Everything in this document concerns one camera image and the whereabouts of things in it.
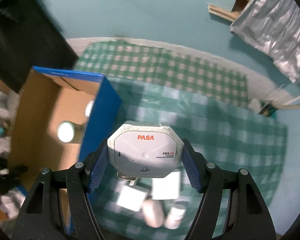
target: textured blue pad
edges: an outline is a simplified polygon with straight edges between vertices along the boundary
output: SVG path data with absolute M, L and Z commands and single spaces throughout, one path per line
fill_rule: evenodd
M 96 163 L 94 164 L 90 175 L 89 190 L 91 192 L 93 192 L 95 188 L 99 187 L 100 181 L 102 179 L 103 173 L 105 172 L 107 164 L 108 164 L 108 145 L 106 144 L 102 149 Z
M 186 173 L 188 175 L 191 187 L 193 187 L 197 192 L 202 191 L 202 185 L 200 180 L 200 172 L 191 158 L 191 154 L 186 146 L 183 147 L 182 163 L 185 167 Z

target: white bottle cap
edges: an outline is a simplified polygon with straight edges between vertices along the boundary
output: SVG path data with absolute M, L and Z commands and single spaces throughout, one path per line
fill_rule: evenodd
M 181 204 L 174 204 L 171 208 L 171 215 L 173 216 L 183 216 L 186 212 L 186 208 Z
M 90 116 L 91 110 L 92 110 L 92 107 L 93 107 L 93 103 L 94 103 L 94 100 L 90 100 L 89 103 L 87 104 L 86 110 L 84 112 L 86 117 Z
M 74 138 L 74 127 L 70 122 L 62 122 L 58 126 L 57 135 L 60 141 L 64 143 L 70 142 Z

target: white cylindrical object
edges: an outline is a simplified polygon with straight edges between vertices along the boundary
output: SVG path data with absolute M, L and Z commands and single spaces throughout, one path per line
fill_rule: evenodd
M 181 204 L 174 204 L 167 216 L 164 226 L 168 229 L 177 229 L 186 213 L 186 208 Z
M 58 126 L 57 135 L 63 143 L 80 143 L 82 131 L 82 124 L 63 121 Z
M 86 117 L 90 117 L 93 104 L 94 104 L 94 100 L 90 100 L 89 103 L 87 104 L 86 109 L 84 111 Z
M 143 217 L 148 226 L 158 228 L 162 226 L 164 215 L 160 200 L 148 199 L 142 206 Z

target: cardboard box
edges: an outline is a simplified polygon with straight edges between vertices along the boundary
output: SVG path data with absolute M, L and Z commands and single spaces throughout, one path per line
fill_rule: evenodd
M 95 99 L 81 144 L 62 143 L 62 121 L 86 123 L 85 107 Z M 95 151 L 109 136 L 121 99 L 98 73 L 34 67 L 21 90 L 11 139 L 9 166 L 24 164 L 20 179 L 29 190 L 41 169 L 67 169 Z

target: plaid cloth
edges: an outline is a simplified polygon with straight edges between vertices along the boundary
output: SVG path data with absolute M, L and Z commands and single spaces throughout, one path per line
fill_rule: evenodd
M 188 138 L 197 152 L 220 168 L 238 171 L 246 168 L 269 205 L 280 180 L 286 153 L 287 128 L 278 121 L 254 114 L 247 109 L 218 102 L 200 94 L 155 84 L 109 78 L 123 103 L 116 121 L 117 129 L 126 120 L 167 122 L 180 138 Z M 141 212 L 116 204 L 126 181 L 116 177 L 108 165 L 99 187 L 90 196 L 95 217 L 101 228 L 132 239 L 181 240 L 189 231 L 202 195 L 182 173 L 180 198 L 187 205 L 180 227 L 151 228 Z M 151 188 L 151 179 L 141 178 L 138 186 Z M 227 192 L 224 192 L 214 236 L 222 233 Z M 163 201 L 165 214 L 174 200 Z
M 85 49 L 75 69 L 199 93 L 244 108 L 248 105 L 245 75 L 167 49 L 125 41 L 95 42 Z

